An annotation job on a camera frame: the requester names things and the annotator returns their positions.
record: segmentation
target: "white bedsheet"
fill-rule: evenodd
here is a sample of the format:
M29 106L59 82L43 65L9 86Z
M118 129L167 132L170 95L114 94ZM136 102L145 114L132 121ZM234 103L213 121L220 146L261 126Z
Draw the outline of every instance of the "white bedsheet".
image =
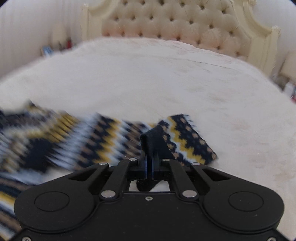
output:
M296 109L249 64L180 42L98 39L8 76L0 107L35 104L156 122L189 114L218 155L212 166L275 190L279 230L296 236Z

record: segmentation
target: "tufted headboard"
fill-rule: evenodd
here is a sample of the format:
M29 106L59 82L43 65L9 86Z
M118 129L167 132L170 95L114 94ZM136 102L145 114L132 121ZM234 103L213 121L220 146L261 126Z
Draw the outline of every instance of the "tufted headboard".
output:
M99 36L176 40L245 60L270 75L279 28L253 17L255 0L105 0L83 6L82 40Z

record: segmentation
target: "silver rivet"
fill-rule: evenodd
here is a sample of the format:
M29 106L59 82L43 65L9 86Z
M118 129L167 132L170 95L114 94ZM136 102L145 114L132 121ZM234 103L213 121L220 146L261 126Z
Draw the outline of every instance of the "silver rivet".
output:
M104 198L111 198L111 197L115 197L116 193L112 190L105 190L101 192L101 195Z
M197 192L196 191L193 191L193 190L186 190L186 191L182 192L182 195L184 197L192 198L192 197L196 197L197 196Z
M145 197L145 199L146 199L146 201L152 201L153 197L148 196L148 197Z

